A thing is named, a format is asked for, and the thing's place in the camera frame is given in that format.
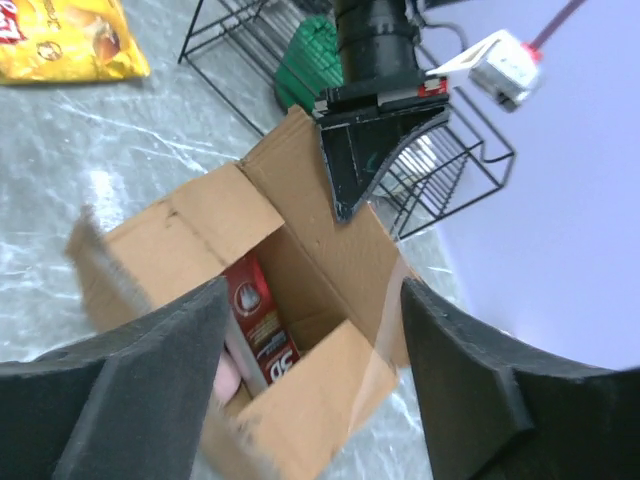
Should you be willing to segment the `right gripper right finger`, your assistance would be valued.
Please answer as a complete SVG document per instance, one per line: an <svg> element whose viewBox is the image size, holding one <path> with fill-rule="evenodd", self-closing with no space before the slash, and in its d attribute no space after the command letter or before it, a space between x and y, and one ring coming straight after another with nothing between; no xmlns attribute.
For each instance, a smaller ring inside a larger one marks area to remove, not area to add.
<svg viewBox="0 0 640 480"><path fill-rule="evenodd" d="M406 279L402 320L437 479L635 479L639 371L530 346Z"/></svg>

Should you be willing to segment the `green round lid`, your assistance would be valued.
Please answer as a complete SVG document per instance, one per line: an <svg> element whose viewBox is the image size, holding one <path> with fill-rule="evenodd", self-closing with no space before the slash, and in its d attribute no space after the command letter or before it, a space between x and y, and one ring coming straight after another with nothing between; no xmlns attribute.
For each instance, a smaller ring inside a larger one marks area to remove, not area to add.
<svg viewBox="0 0 640 480"><path fill-rule="evenodd" d="M336 40L327 16L312 15L298 26L274 75L274 95L284 112L300 105L310 113L323 90L343 85Z"/></svg>

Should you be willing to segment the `brown cardboard express box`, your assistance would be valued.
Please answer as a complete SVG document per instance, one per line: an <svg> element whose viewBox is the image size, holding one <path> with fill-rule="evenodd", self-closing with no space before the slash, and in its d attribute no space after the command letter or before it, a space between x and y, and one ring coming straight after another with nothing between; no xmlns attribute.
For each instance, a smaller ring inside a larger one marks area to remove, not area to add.
<svg viewBox="0 0 640 480"><path fill-rule="evenodd" d="M399 294L409 274L370 208L334 221L316 126L302 109L239 162L188 181L110 232L90 209L66 254L105 331L254 252L302 358L256 398L212 406L201 448L225 479L314 479L408 362Z"/></svg>

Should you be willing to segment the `red toothpaste box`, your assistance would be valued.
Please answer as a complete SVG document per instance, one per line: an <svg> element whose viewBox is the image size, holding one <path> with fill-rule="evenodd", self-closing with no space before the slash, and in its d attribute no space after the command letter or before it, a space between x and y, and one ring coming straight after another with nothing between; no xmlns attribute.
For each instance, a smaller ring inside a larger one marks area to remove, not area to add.
<svg viewBox="0 0 640 480"><path fill-rule="evenodd" d="M256 397L285 375L300 354L279 318L256 254L247 253L224 276L233 316L226 346L249 394Z"/></svg>

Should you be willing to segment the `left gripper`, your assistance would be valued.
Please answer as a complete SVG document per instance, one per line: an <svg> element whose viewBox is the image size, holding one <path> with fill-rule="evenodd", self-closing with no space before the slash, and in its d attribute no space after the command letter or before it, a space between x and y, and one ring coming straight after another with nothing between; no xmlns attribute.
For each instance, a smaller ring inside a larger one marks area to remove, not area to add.
<svg viewBox="0 0 640 480"><path fill-rule="evenodd" d="M449 93L445 75L418 66L418 22L408 18L404 1L335 1L333 7L343 84L316 97L316 118L377 107L403 110ZM448 120L448 109L436 107L362 121L318 121L335 220L350 222L404 148Z"/></svg>

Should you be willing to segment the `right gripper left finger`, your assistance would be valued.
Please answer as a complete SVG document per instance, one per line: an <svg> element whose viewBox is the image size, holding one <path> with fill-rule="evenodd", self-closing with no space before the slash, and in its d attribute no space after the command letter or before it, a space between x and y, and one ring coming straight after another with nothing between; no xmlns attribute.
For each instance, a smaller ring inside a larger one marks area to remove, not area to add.
<svg viewBox="0 0 640 480"><path fill-rule="evenodd" d="M230 317L223 278L125 325L1 366L5 479L186 479Z"/></svg>

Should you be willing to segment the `yellow Lays chips bag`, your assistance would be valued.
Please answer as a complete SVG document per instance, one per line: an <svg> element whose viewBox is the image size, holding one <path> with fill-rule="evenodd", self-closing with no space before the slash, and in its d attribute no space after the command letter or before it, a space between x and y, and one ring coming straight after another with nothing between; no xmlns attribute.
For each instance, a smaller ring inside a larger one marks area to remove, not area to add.
<svg viewBox="0 0 640 480"><path fill-rule="evenodd" d="M119 1L1 2L4 85L110 82L150 73Z"/></svg>

